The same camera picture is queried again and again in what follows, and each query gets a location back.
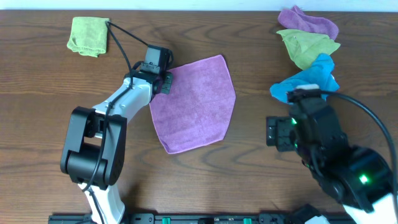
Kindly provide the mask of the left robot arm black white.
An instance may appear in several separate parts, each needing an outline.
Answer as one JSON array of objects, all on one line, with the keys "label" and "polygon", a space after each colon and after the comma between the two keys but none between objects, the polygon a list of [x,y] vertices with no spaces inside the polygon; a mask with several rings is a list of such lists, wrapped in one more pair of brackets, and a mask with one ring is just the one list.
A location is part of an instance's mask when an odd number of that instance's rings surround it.
[{"label": "left robot arm black white", "polygon": [[60,168],[86,195],[92,223],[123,220],[126,207],[117,181],[124,165],[127,125],[155,95],[168,93],[172,80],[168,66],[137,62],[109,98],[72,111]]}]

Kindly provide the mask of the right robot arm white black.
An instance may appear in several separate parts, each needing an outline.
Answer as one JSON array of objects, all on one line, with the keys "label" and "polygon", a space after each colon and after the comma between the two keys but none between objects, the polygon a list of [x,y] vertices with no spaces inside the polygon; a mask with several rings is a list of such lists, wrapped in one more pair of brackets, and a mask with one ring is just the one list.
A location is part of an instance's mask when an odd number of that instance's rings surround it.
[{"label": "right robot arm white black", "polygon": [[267,145],[294,151],[356,223],[397,223],[393,172],[375,150],[352,146],[336,115],[269,116]]}]

